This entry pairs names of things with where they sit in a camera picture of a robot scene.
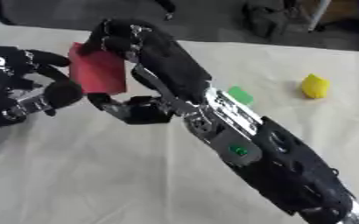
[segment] black glove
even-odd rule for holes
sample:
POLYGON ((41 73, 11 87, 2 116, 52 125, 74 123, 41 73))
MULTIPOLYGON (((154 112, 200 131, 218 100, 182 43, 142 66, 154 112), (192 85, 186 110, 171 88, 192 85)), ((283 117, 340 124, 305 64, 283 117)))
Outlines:
POLYGON ((104 20, 79 53, 89 54, 103 49, 127 60, 128 52, 137 46, 141 46, 135 55, 138 62, 155 73, 174 95, 184 101, 201 101, 211 76, 172 36, 152 24, 136 19, 104 20), (131 28, 133 25, 144 28, 138 38, 131 28))
POLYGON ((24 78, 26 74, 42 74, 54 81, 67 81, 68 78, 62 72, 54 68, 66 67, 69 60, 50 52, 36 50, 19 50, 13 46, 0 46, 0 58, 4 59, 4 65, 0 66, 0 127, 21 123, 25 117, 15 120, 7 120, 3 117, 4 109, 9 109, 17 104, 11 99, 11 91, 15 89, 33 90, 41 87, 38 83, 24 78))

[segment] robotic arm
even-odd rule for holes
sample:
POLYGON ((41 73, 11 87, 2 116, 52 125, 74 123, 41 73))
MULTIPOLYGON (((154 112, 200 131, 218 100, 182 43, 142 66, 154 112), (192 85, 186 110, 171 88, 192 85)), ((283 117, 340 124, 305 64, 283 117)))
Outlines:
POLYGON ((105 20, 80 53, 105 50, 136 63, 133 77, 160 97, 89 100, 126 123, 168 123, 173 115, 275 206, 311 224, 359 223, 359 203, 338 171, 300 139, 229 94, 169 35, 139 20, 105 20))

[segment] yellow ball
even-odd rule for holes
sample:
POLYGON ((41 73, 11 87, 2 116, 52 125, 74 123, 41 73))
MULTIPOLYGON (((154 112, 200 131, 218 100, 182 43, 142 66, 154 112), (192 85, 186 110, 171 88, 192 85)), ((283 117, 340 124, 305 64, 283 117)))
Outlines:
POLYGON ((329 89, 329 80, 322 79, 314 74, 309 74, 300 86, 304 94, 310 98, 324 98, 329 89))

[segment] white tablecloth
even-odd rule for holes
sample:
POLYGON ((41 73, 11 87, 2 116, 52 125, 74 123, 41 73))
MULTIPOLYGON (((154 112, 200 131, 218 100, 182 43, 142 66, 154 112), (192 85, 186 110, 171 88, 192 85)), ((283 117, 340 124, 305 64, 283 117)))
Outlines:
MULTIPOLYGON (((88 32, 0 26, 1 46, 66 54, 88 32)), ((301 137, 359 198, 359 52, 234 43, 181 44, 253 109, 301 137), (298 90, 331 80, 326 99, 298 90)), ((149 93, 132 78, 133 95, 149 93)), ((81 101, 0 131, 0 224, 303 223, 263 199, 180 119, 127 126, 81 101)))

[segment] fingertip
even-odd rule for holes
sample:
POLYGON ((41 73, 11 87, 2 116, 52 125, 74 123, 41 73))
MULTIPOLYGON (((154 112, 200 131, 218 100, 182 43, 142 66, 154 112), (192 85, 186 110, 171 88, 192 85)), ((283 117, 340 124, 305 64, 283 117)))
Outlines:
POLYGON ((68 67, 71 63, 67 57, 64 57, 56 53, 43 52, 38 50, 26 50, 26 51, 34 55, 33 60, 37 64, 47 64, 56 67, 68 67))

